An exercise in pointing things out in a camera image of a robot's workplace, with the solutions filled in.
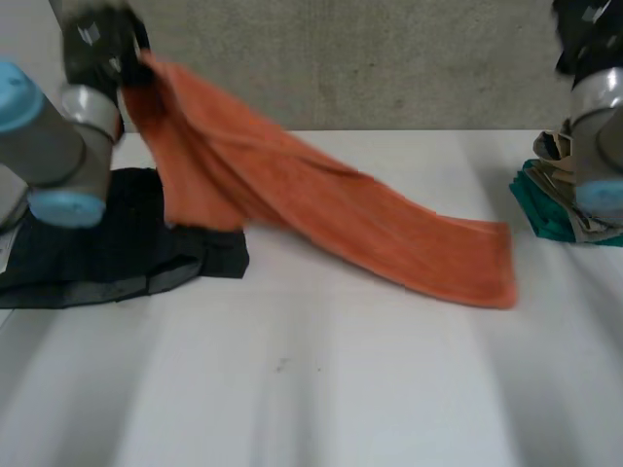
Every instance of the light blue robot joint cap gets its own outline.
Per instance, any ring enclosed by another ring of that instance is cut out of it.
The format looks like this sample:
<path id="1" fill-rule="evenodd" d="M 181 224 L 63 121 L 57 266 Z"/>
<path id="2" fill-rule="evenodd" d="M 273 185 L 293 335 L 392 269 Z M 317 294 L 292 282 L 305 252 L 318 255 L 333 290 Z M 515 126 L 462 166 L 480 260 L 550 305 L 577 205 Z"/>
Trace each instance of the light blue robot joint cap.
<path id="1" fill-rule="evenodd" d="M 583 210 L 620 211 L 623 209 L 623 180 L 589 182 L 575 188 L 577 204 Z"/>
<path id="2" fill-rule="evenodd" d="M 39 87 L 17 65 L 0 59 L 0 133 L 30 124 L 44 102 Z"/>
<path id="3" fill-rule="evenodd" d="M 28 196 L 30 212 L 41 222 L 67 229 L 87 229 L 101 221 L 106 204 L 82 193 L 36 191 Z"/>

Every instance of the stack of clothes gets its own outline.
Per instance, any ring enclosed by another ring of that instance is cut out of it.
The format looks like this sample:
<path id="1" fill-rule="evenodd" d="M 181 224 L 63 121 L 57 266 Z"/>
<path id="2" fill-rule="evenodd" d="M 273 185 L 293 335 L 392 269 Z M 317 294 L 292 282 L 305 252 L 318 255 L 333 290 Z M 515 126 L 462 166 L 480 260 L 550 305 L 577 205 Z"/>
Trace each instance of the stack of clothes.
<path id="1" fill-rule="evenodd" d="M 571 243 L 623 246 L 623 219 L 598 219 L 575 202 L 569 121 L 534 141 L 538 159 L 524 163 L 510 185 L 536 236 Z"/>

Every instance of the dark gray fabric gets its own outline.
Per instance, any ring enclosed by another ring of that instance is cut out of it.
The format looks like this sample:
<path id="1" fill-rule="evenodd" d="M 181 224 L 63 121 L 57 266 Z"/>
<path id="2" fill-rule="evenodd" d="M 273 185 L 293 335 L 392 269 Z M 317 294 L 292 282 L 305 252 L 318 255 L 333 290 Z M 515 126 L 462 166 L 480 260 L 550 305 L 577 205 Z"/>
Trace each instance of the dark gray fabric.
<path id="1" fill-rule="evenodd" d="M 0 308 L 118 302 L 198 275 L 242 278 L 248 262 L 243 232 L 168 228 L 155 170 L 116 170 L 106 213 L 93 229 L 52 227 L 26 214 L 0 274 Z"/>

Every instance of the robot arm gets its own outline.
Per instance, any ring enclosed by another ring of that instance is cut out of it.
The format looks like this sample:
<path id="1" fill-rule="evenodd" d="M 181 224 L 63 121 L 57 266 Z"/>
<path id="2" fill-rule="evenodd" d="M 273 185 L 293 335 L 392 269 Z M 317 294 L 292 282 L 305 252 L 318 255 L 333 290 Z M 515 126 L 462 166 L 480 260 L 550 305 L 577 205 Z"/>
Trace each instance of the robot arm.
<path id="1" fill-rule="evenodd" d="M 555 0 L 563 53 L 573 77 L 572 152 L 578 205 L 596 217 L 623 216 L 623 1 Z"/>
<path id="2" fill-rule="evenodd" d="M 0 62 L 0 162 L 30 187 L 37 218 L 92 227 L 104 213 L 111 156 L 123 134 L 118 88 L 149 80 L 135 49 L 149 44 L 129 9 L 90 9 L 62 29 L 60 112 L 18 67 Z"/>

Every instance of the folded clothes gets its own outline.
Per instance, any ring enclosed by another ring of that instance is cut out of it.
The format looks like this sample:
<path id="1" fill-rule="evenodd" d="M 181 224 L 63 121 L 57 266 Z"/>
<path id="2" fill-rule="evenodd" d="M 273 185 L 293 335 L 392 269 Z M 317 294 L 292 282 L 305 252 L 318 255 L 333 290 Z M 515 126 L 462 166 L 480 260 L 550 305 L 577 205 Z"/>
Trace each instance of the folded clothes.
<path id="1" fill-rule="evenodd" d="M 199 275 L 241 278 L 248 262 L 243 232 L 168 228 L 155 170 L 115 170 L 106 213 L 95 228 L 52 227 L 26 214 L 0 273 L 0 308 L 118 302 Z"/>
<path id="2" fill-rule="evenodd" d="M 155 81 L 126 88 L 124 98 L 163 179 L 168 221 L 219 230 L 268 223 L 439 299 L 515 304 L 506 225 L 439 216 L 183 67 L 148 53 L 143 60 Z"/>
<path id="3" fill-rule="evenodd" d="M 510 186 L 536 236 L 570 243 L 623 246 L 623 229 L 582 213 L 574 203 L 572 186 L 557 184 L 548 177 L 550 170 L 554 169 L 540 161 L 526 161 Z"/>

